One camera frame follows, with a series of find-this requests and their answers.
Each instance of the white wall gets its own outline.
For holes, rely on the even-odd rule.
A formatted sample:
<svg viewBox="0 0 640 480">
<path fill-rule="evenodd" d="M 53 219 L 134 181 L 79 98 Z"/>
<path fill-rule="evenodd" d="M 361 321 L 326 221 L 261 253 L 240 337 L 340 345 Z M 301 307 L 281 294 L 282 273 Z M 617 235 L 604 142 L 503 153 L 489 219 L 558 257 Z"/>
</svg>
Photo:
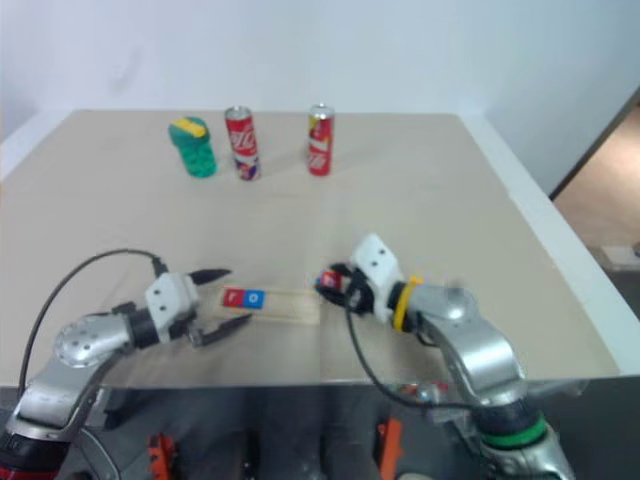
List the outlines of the white wall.
<svg viewBox="0 0 640 480">
<path fill-rule="evenodd" d="M 635 0 L 2 4 L 25 105 L 480 111 L 546 191 L 640 81 Z"/>
</svg>

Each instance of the black cable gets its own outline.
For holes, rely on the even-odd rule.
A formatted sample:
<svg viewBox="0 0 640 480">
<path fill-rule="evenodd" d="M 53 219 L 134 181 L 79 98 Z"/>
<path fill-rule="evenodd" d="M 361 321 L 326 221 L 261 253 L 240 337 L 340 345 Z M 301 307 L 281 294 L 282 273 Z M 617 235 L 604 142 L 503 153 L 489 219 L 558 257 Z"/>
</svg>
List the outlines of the black cable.
<svg viewBox="0 0 640 480">
<path fill-rule="evenodd" d="M 438 347 L 435 343 L 425 340 L 420 332 L 416 332 L 416 338 L 418 339 L 418 342 L 420 342 L 420 345 L 422 345 L 423 347 Z"/>
<path fill-rule="evenodd" d="M 349 290 L 351 290 L 351 292 L 355 291 L 357 289 L 357 285 L 354 285 L 354 282 L 351 283 L 351 285 L 349 286 Z M 371 382 L 373 382 L 373 384 L 376 386 L 376 388 L 378 390 L 380 390 L 380 393 L 382 393 L 385 397 L 387 397 L 389 400 L 392 400 L 396 403 L 399 403 L 400 405 L 404 405 L 405 407 L 408 408 L 416 408 L 419 410 L 433 410 L 433 409 L 456 409 L 456 410 L 473 410 L 473 407 L 471 405 L 467 405 L 465 403 L 432 403 L 432 402 L 420 402 L 417 400 L 413 400 L 410 398 L 407 398 L 403 395 L 400 395 L 396 392 L 394 392 L 393 390 L 391 390 L 389 387 L 387 387 L 386 385 L 384 385 L 376 376 L 376 374 L 373 372 L 373 370 L 371 369 L 371 367 L 369 366 L 369 362 L 367 362 L 367 359 L 364 357 L 364 354 L 362 353 L 362 348 L 360 347 L 360 342 L 358 341 L 358 336 L 356 335 L 356 330 L 355 327 L 353 325 L 353 317 L 351 315 L 351 292 L 348 292 L 347 297 L 345 299 L 345 304 L 344 304 L 344 311 L 347 317 L 347 325 L 349 326 L 349 335 L 351 336 L 351 343 L 353 343 L 353 349 L 356 351 L 356 355 L 358 356 L 358 360 L 360 360 L 360 365 L 362 365 L 362 369 L 365 371 L 365 373 L 367 374 L 367 376 L 369 377 L 369 379 L 371 380 Z"/>
<path fill-rule="evenodd" d="M 97 260 L 100 260 L 101 258 L 109 257 L 112 255 L 121 255 L 121 254 L 141 255 L 141 256 L 150 258 L 153 264 L 153 270 L 156 277 L 160 276 L 162 273 L 167 271 L 166 265 L 162 262 L 162 259 L 158 255 L 148 252 L 146 250 L 137 250 L 134 248 L 118 248 L 115 250 L 108 250 L 106 252 L 99 253 L 97 255 L 94 255 L 93 257 L 87 258 L 80 265 L 76 266 L 73 270 L 71 270 L 49 294 L 49 298 L 47 298 L 47 301 L 44 302 L 44 305 L 40 309 L 40 313 L 38 313 L 38 317 L 36 318 L 36 321 L 34 322 L 33 327 L 31 327 L 31 333 L 29 334 L 29 339 L 27 340 L 27 345 L 25 346 L 24 354 L 22 357 L 22 365 L 20 366 L 20 379 L 18 381 L 18 398 L 22 397 L 22 394 L 24 393 L 24 390 L 26 388 L 27 371 L 29 370 L 29 361 L 31 360 L 31 353 L 33 350 L 33 345 L 36 341 L 36 336 L 38 335 L 38 330 L 40 330 L 40 325 L 42 325 L 44 316 L 47 314 L 49 307 L 51 306 L 55 298 L 58 296 L 60 291 L 62 291 L 62 289 L 66 286 L 67 283 L 69 283 L 69 281 L 74 276 L 76 276 L 81 270 L 83 270 L 88 265 L 92 264 Z"/>
</svg>

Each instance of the red block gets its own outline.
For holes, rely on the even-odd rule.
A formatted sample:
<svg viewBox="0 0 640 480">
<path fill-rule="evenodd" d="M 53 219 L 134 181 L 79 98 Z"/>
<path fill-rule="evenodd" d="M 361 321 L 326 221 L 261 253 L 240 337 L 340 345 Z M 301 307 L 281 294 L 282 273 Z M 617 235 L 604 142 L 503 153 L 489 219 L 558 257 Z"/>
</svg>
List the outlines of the red block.
<svg viewBox="0 0 640 480">
<path fill-rule="evenodd" d="M 244 298 L 244 290 L 241 288 L 227 288 L 222 297 L 222 305 L 225 307 L 241 307 Z"/>
<path fill-rule="evenodd" d="M 339 274 L 331 270 L 325 270 L 320 277 L 320 285 L 340 290 L 342 288 L 342 278 Z"/>
</svg>

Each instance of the green cup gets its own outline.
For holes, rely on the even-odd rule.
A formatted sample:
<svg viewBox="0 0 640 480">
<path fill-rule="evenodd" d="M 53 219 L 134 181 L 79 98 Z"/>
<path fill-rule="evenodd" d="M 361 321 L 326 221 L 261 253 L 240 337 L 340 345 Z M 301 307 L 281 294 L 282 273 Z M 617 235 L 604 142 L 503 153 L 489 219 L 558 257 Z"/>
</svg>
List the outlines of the green cup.
<svg viewBox="0 0 640 480">
<path fill-rule="evenodd" d="M 209 129 L 204 120 L 182 117 L 169 125 L 169 137 L 182 157 L 187 172 L 205 178 L 216 173 L 216 159 L 210 144 Z"/>
</svg>

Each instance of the coca-cola can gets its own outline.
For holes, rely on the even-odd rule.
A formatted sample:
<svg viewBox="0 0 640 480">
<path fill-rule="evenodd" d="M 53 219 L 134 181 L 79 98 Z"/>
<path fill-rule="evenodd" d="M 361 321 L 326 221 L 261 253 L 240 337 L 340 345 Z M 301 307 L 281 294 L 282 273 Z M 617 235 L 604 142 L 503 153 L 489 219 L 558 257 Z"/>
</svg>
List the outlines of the coca-cola can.
<svg viewBox="0 0 640 480">
<path fill-rule="evenodd" d="M 333 150 L 333 108 L 320 103 L 309 110 L 309 172 L 329 175 Z"/>
<path fill-rule="evenodd" d="M 251 110 L 243 106 L 231 107 L 224 112 L 224 119 L 229 131 L 233 161 L 240 178 L 257 180 L 260 178 L 260 161 Z"/>
</svg>

